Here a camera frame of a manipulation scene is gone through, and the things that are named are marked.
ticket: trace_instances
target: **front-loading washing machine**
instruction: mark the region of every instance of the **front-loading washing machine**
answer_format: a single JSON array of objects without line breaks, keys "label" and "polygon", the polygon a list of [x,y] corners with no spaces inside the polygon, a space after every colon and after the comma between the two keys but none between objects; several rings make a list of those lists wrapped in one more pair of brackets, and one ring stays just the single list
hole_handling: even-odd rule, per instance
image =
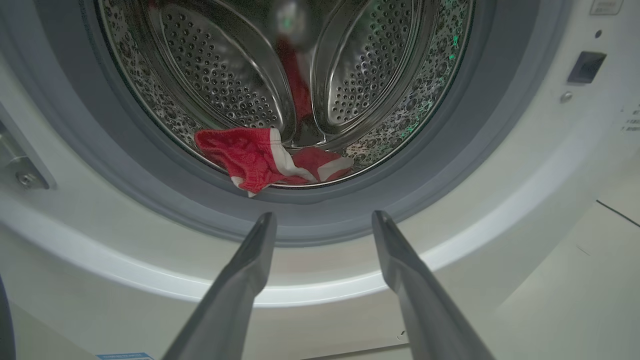
[{"label": "front-loading washing machine", "polygon": [[[396,345],[371,235],[384,209],[482,336],[640,145],[639,14],[629,0],[5,1],[0,120],[28,159],[3,170],[8,297],[93,354],[161,357],[272,211],[244,357]],[[311,98],[299,123],[283,38]],[[230,127],[354,165],[249,198],[193,139]]]}]

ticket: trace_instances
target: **stainless steel drum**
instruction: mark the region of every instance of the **stainless steel drum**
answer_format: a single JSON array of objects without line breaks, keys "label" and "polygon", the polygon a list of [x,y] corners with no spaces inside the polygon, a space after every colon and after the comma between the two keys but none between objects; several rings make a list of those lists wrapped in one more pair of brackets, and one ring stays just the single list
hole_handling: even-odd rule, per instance
[{"label": "stainless steel drum", "polygon": [[[455,77],[474,8],[473,0],[99,4],[123,78],[183,149],[224,171],[200,154],[195,132],[274,127],[291,151],[311,145],[353,158],[353,171],[334,182],[379,165],[429,122]],[[304,126],[274,50],[283,37],[312,95],[314,119]]]}]

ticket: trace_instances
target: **red and white garment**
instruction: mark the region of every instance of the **red and white garment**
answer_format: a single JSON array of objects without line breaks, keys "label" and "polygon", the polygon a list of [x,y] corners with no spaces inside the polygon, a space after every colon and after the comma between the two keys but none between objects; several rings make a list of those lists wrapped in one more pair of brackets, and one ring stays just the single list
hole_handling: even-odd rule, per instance
[{"label": "red and white garment", "polygon": [[204,156],[225,167],[231,181],[249,197],[275,183],[313,184],[346,175],[353,159],[307,147],[291,156],[278,129],[201,130],[195,142]]}]

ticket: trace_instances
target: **blue sticker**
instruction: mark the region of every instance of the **blue sticker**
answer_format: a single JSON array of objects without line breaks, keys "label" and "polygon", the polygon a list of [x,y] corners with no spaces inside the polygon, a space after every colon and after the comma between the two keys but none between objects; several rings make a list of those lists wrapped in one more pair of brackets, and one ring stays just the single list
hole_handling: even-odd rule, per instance
[{"label": "blue sticker", "polygon": [[130,352],[128,354],[96,355],[100,360],[154,360],[146,352]]}]

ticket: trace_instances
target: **gray rubber seal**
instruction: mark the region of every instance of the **gray rubber seal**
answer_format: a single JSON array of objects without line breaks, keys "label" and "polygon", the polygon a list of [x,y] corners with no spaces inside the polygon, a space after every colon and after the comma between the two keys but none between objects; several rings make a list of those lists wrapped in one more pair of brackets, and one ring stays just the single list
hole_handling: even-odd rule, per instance
[{"label": "gray rubber seal", "polygon": [[547,72],[568,1],[476,4],[463,62],[431,122],[398,155],[344,183],[233,187],[157,128],[122,81],[87,0],[0,2],[0,48],[51,125],[92,168],[163,216],[239,241],[260,214],[278,216],[278,246],[311,246],[371,233],[371,212],[397,221],[460,184],[501,143]]}]

